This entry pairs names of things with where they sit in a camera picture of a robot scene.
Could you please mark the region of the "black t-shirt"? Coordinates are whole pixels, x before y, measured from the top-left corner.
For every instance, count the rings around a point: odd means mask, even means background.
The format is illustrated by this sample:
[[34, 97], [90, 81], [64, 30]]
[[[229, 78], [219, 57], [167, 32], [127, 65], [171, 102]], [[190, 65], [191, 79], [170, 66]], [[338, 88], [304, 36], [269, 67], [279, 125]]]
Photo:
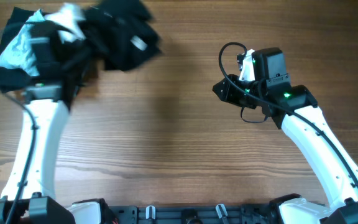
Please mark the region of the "black t-shirt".
[[101, 1], [82, 9], [66, 3], [55, 22], [62, 42], [60, 73], [82, 79], [88, 62], [99, 58], [105, 70], [133, 70], [158, 55], [160, 37], [141, 1]]

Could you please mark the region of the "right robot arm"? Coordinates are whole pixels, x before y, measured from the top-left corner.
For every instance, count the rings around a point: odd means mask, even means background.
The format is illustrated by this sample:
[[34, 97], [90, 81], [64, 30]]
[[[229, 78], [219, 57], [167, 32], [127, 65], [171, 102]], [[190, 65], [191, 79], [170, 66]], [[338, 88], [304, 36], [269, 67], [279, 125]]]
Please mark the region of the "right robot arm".
[[358, 166], [305, 86], [291, 86], [287, 75], [243, 80], [230, 74], [213, 86], [213, 92], [242, 109], [261, 107], [299, 148], [328, 200], [324, 206], [290, 194], [255, 208], [253, 214], [267, 223], [358, 223]]

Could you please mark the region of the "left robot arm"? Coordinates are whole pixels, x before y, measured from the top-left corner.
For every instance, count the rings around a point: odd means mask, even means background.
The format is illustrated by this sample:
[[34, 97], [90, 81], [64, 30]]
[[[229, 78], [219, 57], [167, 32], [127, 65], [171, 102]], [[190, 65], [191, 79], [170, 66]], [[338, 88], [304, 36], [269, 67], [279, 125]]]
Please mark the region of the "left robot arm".
[[55, 200], [60, 137], [79, 91], [75, 84], [38, 82], [25, 87], [21, 138], [12, 172], [0, 198], [0, 223], [112, 223], [103, 199]]

